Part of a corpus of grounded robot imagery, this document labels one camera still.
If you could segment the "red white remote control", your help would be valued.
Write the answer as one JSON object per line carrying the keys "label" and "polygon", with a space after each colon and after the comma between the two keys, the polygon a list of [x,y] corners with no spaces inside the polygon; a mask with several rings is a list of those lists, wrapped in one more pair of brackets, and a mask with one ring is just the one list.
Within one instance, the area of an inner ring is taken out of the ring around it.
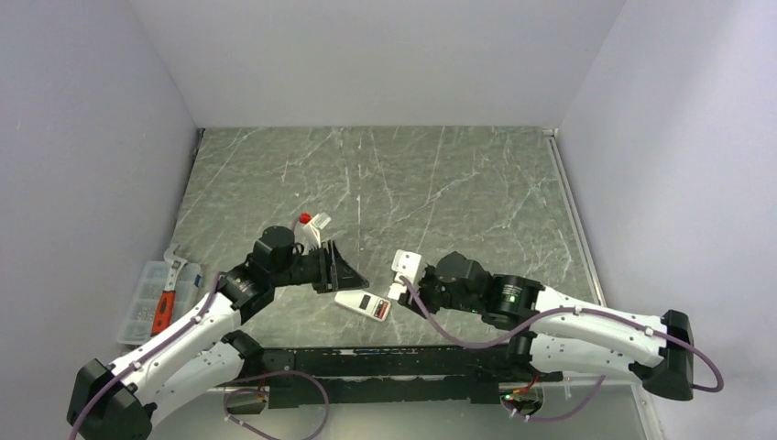
{"label": "red white remote control", "polygon": [[384,322],[390,311],[390,301],[368,291],[339,291],[334,296],[337,305],[373,321]]}

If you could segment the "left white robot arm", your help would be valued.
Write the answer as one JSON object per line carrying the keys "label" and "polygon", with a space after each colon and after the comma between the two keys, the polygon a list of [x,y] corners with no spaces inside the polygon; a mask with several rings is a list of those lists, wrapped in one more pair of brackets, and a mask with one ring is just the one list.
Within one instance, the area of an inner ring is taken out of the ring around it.
{"label": "left white robot arm", "polygon": [[264,230],[243,263],[217,274],[211,291],[146,344],[77,373],[66,420],[71,439],[146,439],[181,406],[212,387],[249,385],[263,372],[263,348],[241,326],[279,287],[318,293],[362,290],[367,278],[333,241],[305,251],[283,225]]}

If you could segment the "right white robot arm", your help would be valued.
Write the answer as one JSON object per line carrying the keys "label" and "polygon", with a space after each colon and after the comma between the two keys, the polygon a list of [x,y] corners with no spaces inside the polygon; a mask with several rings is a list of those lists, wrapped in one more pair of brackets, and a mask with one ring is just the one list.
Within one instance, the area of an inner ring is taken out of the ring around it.
{"label": "right white robot arm", "polygon": [[577,372],[639,383],[664,399],[692,400],[693,334],[688,315],[616,311],[536,280],[492,274],[452,252],[437,265],[396,252],[389,298],[428,318],[442,309],[476,314],[507,332],[505,368],[515,380]]}

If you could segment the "white battery cover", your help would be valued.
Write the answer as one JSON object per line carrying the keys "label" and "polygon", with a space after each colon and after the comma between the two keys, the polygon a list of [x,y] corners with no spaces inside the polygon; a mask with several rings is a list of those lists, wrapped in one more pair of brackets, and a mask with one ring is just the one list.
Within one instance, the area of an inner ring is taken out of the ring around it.
{"label": "white battery cover", "polygon": [[407,287],[403,283],[393,282],[388,289],[387,297],[390,300],[399,301],[407,293]]}

